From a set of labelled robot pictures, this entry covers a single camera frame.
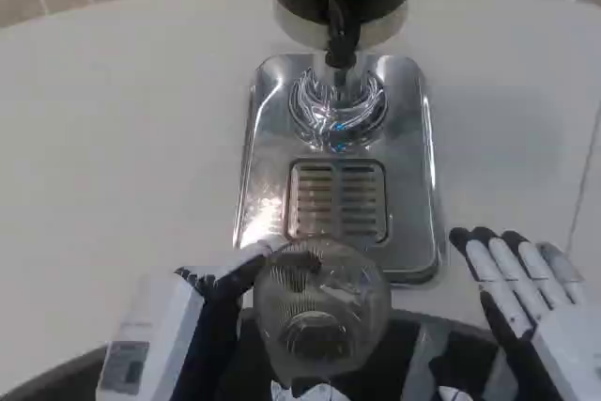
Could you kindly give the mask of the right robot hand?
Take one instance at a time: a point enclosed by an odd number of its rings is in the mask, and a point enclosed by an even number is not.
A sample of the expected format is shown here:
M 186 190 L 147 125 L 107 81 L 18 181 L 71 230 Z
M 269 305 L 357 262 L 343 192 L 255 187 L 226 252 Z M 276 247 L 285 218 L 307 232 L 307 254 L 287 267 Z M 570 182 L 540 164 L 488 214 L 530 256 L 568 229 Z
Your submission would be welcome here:
M 529 400 L 600 397 L 600 307 L 568 255 L 516 231 L 455 227 L 486 321 Z

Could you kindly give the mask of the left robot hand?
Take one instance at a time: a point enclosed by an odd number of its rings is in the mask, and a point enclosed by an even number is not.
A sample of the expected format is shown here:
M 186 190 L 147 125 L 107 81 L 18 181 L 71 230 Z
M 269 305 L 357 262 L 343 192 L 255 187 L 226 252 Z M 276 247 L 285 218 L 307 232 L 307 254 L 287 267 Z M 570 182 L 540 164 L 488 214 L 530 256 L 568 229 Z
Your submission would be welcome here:
M 219 269 L 184 266 L 141 279 L 107 346 L 98 400 L 259 400 L 262 382 L 235 375 L 243 299 L 268 257 L 287 244 L 269 237 Z

